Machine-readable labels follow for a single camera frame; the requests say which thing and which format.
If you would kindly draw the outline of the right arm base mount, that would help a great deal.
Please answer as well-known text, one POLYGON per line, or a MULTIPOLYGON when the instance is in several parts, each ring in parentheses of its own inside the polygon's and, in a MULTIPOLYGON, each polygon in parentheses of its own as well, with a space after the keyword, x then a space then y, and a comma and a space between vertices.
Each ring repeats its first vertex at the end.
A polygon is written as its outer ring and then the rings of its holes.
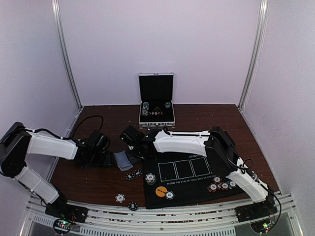
POLYGON ((275 204, 254 203, 235 208, 238 222, 250 221, 251 229, 258 234, 266 234, 277 224, 279 217, 275 204))

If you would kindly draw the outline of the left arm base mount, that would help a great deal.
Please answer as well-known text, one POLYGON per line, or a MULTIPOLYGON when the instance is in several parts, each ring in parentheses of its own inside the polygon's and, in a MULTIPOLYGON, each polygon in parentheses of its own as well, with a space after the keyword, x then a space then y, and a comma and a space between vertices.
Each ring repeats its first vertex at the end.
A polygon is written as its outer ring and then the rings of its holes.
POLYGON ((53 222, 53 230, 59 235, 69 233, 77 223, 85 223, 88 209, 86 207, 65 205, 65 209, 57 209, 48 204, 45 213, 56 219, 53 222))

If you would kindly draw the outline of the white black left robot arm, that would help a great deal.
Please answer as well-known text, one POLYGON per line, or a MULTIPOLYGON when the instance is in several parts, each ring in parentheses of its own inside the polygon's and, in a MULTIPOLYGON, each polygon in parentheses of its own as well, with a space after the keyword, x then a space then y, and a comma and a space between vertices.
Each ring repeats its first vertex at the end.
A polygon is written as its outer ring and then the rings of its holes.
POLYGON ((86 139, 76 140, 58 136, 46 128, 27 129, 21 122, 15 122, 0 140, 0 173, 38 195, 59 218, 67 218, 71 208, 66 197, 26 163, 26 156, 59 157, 73 160, 83 168, 104 168, 113 164, 109 146, 110 139, 100 130, 94 130, 86 139))

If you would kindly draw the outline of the small chip stack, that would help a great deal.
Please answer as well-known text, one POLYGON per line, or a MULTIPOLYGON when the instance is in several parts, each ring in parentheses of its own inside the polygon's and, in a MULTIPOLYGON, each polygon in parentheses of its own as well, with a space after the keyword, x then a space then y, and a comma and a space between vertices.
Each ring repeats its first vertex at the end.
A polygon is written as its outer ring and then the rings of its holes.
POLYGON ((155 184, 157 178, 153 173, 148 173, 145 175, 145 181, 148 185, 153 185, 155 184))

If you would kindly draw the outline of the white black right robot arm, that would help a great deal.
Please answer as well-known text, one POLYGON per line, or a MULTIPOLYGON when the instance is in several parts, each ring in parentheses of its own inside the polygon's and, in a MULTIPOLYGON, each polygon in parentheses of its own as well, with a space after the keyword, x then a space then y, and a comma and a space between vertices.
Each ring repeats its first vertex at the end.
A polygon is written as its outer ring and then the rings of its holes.
POLYGON ((251 198, 254 203, 252 212, 257 217, 264 216, 278 202, 273 189, 245 164, 234 141, 219 126, 199 132, 152 129, 145 134, 130 125, 121 133, 120 139, 136 157, 142 159, 165 152, 205 157, 213 174, 235 182, 251 198))

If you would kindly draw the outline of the orange big blind button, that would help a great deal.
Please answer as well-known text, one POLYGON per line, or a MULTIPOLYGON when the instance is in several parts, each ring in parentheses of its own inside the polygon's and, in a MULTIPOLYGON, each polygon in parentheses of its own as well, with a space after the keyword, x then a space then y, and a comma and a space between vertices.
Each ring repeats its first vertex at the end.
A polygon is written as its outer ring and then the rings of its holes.
POLYGON ((158 186, 155 190, 155 193, 158 197, 165 197, 166 193, 167 193, 167 188, 164 186, 158 186))

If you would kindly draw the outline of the black orange hundred chip stack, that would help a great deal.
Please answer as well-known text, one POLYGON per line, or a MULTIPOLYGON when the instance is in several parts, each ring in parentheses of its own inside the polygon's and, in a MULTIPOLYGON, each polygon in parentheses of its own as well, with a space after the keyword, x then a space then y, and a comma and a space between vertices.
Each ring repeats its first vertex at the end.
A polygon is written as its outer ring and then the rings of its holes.
POLYGON ((229 184, 227 182, 221 183, 220 189, 224 191, 229 190, 229 184))

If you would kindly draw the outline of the grey playing card deck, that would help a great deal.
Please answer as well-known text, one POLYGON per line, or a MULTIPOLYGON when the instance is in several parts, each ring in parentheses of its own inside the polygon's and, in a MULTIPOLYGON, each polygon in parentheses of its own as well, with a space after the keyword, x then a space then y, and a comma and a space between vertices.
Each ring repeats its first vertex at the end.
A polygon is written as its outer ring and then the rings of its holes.
POLYGON ((133 168, 133 165, 130 162, 129 158, 127 157, 127 154, 125 151, 114 153, 114 157, 115 157, 118 168, 122 172, 133 168))

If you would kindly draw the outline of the blue green fifty chip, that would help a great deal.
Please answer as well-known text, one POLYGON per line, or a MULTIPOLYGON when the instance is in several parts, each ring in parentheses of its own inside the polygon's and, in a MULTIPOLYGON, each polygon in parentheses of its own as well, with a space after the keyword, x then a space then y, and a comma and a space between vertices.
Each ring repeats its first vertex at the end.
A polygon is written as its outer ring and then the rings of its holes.
POLYGON ((174 199, 174 197, 175 197, 175 194, 174 194, 174 192, 172 192, 172 191, 167 191, 167 192, 165 193, 165 198, 166 198, 167 200, 172 200, 172 199, 174 199))

